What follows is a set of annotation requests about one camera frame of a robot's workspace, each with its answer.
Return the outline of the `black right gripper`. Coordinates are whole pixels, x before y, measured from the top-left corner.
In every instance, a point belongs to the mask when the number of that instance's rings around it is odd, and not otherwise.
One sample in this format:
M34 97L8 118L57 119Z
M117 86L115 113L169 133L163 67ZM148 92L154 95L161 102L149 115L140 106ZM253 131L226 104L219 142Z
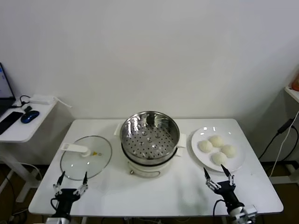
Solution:
M230 171L221 164L221 167L224 171L224 174L228 178L228 181L218 182L215 183L207 170L204 168L204 175L206 179L206 186L211 189L211 191L216 192L216 194L222 196L224 199L227 211L232 211L239 207L244 207L244 204L241 203L237 196L234 193L235 190L235 182L234 182L234 175L230 173Z

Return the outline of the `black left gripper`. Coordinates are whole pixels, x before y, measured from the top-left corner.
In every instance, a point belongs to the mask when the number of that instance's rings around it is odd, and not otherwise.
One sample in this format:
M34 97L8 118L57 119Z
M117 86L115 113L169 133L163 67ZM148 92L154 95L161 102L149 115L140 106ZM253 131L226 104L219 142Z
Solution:
M83 195L88 189L87 171L85 172L82 185L77 189L61 190L61 184L64 175L65 172L63 171L60 177L58 178L56 184L53 185L55 191L55 197L53 198L53 201L57 202L57 205L53 204L53 209L55 210L53 217L70 217L72 204L78 201L80 199L80 195Z

